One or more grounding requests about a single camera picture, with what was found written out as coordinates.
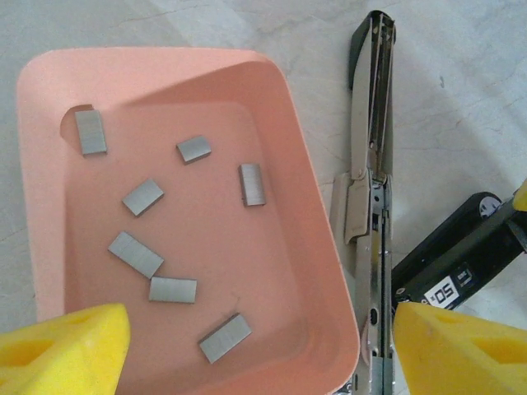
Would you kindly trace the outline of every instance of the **pink tray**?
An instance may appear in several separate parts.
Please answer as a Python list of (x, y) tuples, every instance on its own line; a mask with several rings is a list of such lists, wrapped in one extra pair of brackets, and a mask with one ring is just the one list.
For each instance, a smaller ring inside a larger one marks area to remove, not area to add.
[[(73, 112), (98, 109), (108, 154), (84, 158)], [(39, 319), (109, 302), (132, 342), (120, 394), (328, 393), (352, 374), (357, 325), (283, 75), (224, 49), (70, 49), (18, 82), (21, 162)], [(175, 144), (212, 154), (184, 166)], [(237, 168), (260, 163), (264, 207)], [(121, 199), (152, 177), (165, 196), (135, 218)], [(148, 302), (149, 281), (107, 248), (126, 230), (198, 280), (196, 303)], [(210, 365), (198, 340), (233, 313), (253, 333)]]

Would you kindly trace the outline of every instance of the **black device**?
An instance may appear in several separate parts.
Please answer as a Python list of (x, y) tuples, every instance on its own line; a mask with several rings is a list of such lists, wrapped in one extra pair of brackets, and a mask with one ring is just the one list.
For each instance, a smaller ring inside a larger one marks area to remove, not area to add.
[(412, 301), (454, 309), (527, 248), (527, 213), (475, 193), (392, 271), (392, 312)]

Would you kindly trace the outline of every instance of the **staple strip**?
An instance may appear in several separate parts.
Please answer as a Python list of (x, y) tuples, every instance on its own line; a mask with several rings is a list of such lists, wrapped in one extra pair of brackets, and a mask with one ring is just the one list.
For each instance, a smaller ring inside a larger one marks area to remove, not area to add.
[(203, 136), (191, 138), (185, 142), (177, 144), (177, 148), (183, 157), (183, 162), (188, 165), (196, 160), (206, 158), (211, 155), (211, 146)]
[(265, 199), (264, 185), (262, 183), (262, 173), (260, 165), (257, 163), (247, 163), (240, 165), (241, 193), (246, 206), (262, 206), (267, 201)]
[(75, 120), (81, 140), (82, 154), (106, 153), (105, 131), (102, 128), (99, 111), (96, 109), (76, 111)]
[(148, 179), (129, 193), (123, 199), (123, 203), (135, 216), (140, 216), (156, 204), (163, 195), (163, 191), (156, 182), (153, 179)]
[(196, 300), (196, 280), (152, 277), (149, 300), (157, 302), (194, 303)]
[(199, 347), (213, 364), (252, 333), (241, 314), (235, 314), (199, 342)]
[(108, 250), (148, 278), (152, 278), (156, 270), (164, 262), (162, 257), (139, 243), (126, 232), (119, 233), (119, 236), (108, 247)]

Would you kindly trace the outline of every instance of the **printed number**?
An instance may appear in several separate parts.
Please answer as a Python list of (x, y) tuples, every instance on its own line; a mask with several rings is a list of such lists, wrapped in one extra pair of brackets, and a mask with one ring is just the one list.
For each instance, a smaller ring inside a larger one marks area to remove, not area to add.
[(434, 296), (436, 297), (437, 303), (441, 304), (454, 294), (454, 290), (450, 284), (444, 284), (443, 288), (438, 290)]
[(459, 293), (450, 276), (447, 276), (428, 290), (424, 296), (432, 306), (445, 308), (459, 298)]

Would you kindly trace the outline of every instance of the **white floor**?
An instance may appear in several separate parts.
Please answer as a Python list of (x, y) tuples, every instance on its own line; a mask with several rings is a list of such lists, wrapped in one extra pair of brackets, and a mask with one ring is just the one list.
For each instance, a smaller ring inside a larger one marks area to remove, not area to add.
[[(2, 0), (0, 332), (35, 321), (15, 84), (50, 49), (115, 45), (255, 49), (285, 72), (326, 206), (348, 162), (351, 33), (372, 9), (397, 26), (394, 252), (401, 259), (468, 196), (509, 197), (527, 177), (523, 0)], [(527, 328), (527, 259), (461, 311)], [(396, 393), (406, 393), (399, 379)]]

